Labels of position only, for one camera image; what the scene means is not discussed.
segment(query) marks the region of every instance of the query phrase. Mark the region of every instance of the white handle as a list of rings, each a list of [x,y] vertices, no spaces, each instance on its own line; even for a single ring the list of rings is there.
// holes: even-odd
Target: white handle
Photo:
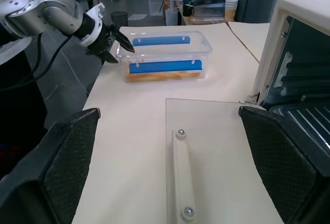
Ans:
[[[173,131],[173,160],[176,197],[176,224],[196,222],[196,207],[189,162],[188,143],[184,130]]]

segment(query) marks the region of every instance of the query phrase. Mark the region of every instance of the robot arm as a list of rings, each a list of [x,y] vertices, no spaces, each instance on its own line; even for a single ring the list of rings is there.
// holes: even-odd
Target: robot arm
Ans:
[[[113,25],[103,23],[104,9],[100,3],[84,13],[75,0],[7,0],[0,3],[0,21],[9,33],[20,38],[37,35],[53,26],[66,36],[79,38],[88,53],[117,63],[109,52],[111,37],[126,50],[135,51],[126,36]]]

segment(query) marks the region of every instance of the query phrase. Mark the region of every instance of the plastic bin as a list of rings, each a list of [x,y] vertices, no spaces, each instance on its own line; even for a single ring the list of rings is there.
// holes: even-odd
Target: plastic bin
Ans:
[[[175,9],[175,12],[170,9],[165,10],[165,21],[167,26],[177,26],[177,14],[178,12]]]
[[[118,30],[121,27],[128,27],[127,12],[113,12],[111,13],[111,20]]]
[[[163,16],[163,0],[149,0],[149,13],[151,16]]]
[[[162,81],[204,78],[212,48],[201,32],[131,33],[134,46],[130,53],[119,45],[125,81]]]

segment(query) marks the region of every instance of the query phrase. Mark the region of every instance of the screw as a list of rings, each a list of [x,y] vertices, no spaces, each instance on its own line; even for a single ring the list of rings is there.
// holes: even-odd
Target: screw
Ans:
[[[179,135],[184,135],[186,134],[185,131],[183,129],[180,129],[178,132],[177,132]]]
[[[187,215],[188,217],[191,217],[194,215],[194,210],[190,207],[186,207],[184,212],[185,212],[185,215]]]
[[[282,34],[280,35],[281,38],[285,38],[288,35],[287,32],[282,32]]]

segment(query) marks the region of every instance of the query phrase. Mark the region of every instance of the clear plastic container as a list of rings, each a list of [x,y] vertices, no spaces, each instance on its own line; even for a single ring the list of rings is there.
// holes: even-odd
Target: clear plastic container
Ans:
[[[225,16],[225,3],[194,6],[194,16]]]
[[[212,48],[201,32],[131,33],[130,53],[120,45],[116,57],[125,81],[204,78]]]
[[[163,0],[149,0],[149,14],[151,16],[163,16]]]

